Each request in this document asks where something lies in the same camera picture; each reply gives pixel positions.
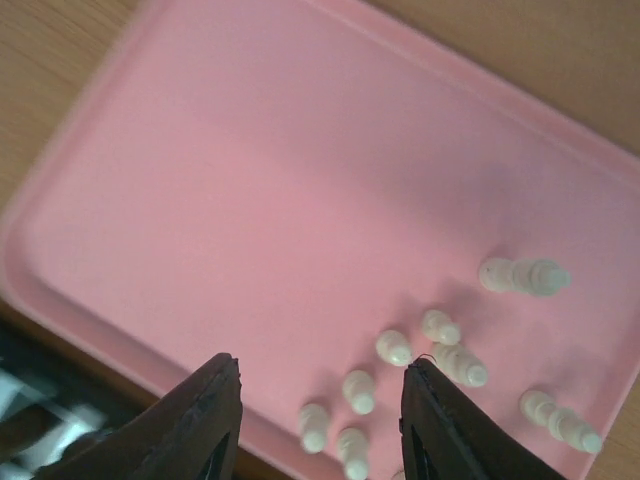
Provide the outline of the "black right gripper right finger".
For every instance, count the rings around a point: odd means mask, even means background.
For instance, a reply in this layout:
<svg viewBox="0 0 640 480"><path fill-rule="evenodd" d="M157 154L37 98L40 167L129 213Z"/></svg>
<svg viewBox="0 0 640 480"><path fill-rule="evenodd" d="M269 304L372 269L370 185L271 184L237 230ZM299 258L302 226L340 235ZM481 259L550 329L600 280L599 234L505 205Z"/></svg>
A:
<svg viewBox="0 0 640 480"><path fill-rule="evenodd" d="M429 358L404 372L399 430L407 479L560 479L485 414Z"/></svg>

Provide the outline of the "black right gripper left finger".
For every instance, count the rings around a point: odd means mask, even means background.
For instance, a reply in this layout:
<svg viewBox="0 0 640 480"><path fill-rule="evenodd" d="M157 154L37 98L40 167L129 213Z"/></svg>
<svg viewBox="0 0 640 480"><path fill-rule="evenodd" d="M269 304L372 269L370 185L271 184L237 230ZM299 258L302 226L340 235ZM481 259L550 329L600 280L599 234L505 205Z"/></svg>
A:
<svg viewBox="0 0 640 480"><path fill-rule="evenodd" d="M85 435L36 479L231 479L243 406L238 360L219 353L123 427Z"/></svg>

